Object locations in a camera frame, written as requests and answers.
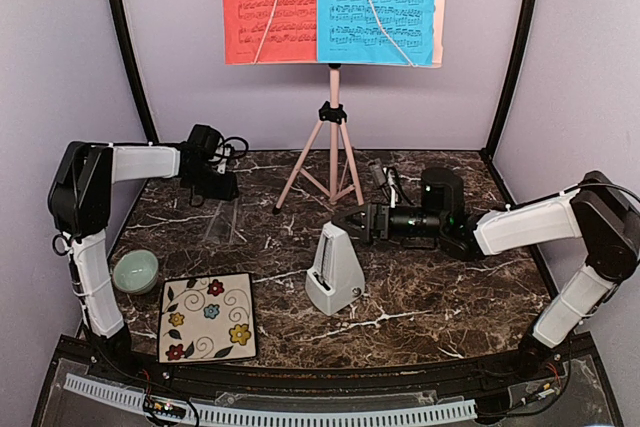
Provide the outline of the white metronome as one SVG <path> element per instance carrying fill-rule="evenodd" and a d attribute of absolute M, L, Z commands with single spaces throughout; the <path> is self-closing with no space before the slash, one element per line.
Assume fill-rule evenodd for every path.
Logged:
<path fill-rule="evenodd" d="M 365 278 L 349 234 L 324 224 L 312 266 L 306 271 L 306 293 L 324 315 L 352 304 L 365 290 Z"/>

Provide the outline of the clear metronome cover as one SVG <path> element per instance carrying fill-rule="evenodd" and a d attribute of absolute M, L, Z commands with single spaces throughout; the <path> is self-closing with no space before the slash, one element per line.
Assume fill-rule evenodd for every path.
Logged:
<path fill-rule="evenodd" d="M 240 240 L 236 232 L 239 200 L 220 201 L 204 231 L 207 245 L 233 245 Z"/>

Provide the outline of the pink music stand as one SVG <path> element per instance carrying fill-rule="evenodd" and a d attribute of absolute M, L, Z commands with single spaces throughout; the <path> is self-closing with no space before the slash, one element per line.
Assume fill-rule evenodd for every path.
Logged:
<path fill-rule="evenodd" d="M 442 64 L 443 58 L 443 25 L 444 25 L 445 0 L 436 0 L 435 13 L 435 34 L 436 41 L 436 62 L 431 67 L 411 67 L 411 68 L 438 68 Z M 306 155 L 313 146 L 315 139 L 323 126 L 330 128 L 330 173 L 329 183 L 323 185 L 318 180 L 311 182 L 326 195 L 331 202 L 336 202 L 349 193 L 360 195 L 362 193 L 357 167 L 353 155 L 352 145 L 347 130 L 347 116 L 339 100 L 340 92 L 340 68 L 344 63 L 321 63 L 318 60 L 314 63 L 326 64 L 329 67 L 329 100 L 320 108 L 319 119 L 314 126 L 312 133 L 306 142 L 302 154 L 300 155 L 293 171 L 291 172 L 286 187 L 290 188 L 299 175 L 306 171 L 303 164 Z"/>

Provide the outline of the red sheet music paper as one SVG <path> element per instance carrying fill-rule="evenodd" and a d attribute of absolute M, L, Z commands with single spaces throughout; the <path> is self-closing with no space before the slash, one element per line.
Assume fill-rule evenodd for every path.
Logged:
<path fill-rule="evenodd" d="M 317 0 L 223 0 L 228 65 L 317 61 Z"/>

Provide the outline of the blue sheet music paper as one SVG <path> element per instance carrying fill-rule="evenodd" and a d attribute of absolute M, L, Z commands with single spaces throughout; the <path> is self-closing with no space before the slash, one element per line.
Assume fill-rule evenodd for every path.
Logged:
<path fill-rule="evenodd" d="M 436 0 L 317 0 L 321 63 L 431 67 Z"/>

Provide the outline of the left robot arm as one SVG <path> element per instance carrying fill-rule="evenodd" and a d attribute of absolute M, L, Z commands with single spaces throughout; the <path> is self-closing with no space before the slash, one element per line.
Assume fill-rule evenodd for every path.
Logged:
<path fill-rule="evenodd" d="M 190 203 L 234 200 L 238 181 L 228 165 L 244 157 L 247 141 L 225 138 L 196 124 L 179 143 L 71 142 L 49 190 L 47 205 L 57 230 L 52 247 L 69 260 L 72 289 L 89 335 L 103 341 L 130 337 L 109 272 L 106 230 L 116 183 L 177 178 Z"/>

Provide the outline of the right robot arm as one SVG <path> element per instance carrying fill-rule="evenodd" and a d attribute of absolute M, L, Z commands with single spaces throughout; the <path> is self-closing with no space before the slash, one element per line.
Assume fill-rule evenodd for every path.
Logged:
<path fill-rule="evenodd" d="M 639 265 L 639 212 L 625 190 L 599 171 L 537 200 L 466 212 L 464 183 L 444 167 L 421 174 L 417 206 L 366 203 L 336 214 L 332 222 L 351 236 L 375 239 L 428 238 L 447 255 L 475 261 L 524 246 L 580 238 L 587 256 L 560 293 L 538 316 L 510 360 L 521 381 L 534 379 L 549 363 L 549 352 Z"/>

